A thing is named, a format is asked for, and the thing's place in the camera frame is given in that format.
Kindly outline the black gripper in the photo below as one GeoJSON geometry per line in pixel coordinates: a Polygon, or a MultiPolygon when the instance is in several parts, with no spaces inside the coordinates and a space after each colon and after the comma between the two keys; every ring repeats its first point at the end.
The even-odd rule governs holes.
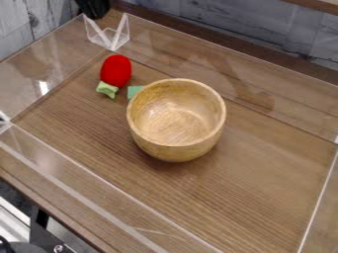
{"type": "Polygon", "coordinates": [[[110,0],[75,0],[80,11],[90,19],[100,19],[110,11],[110,0]]]}

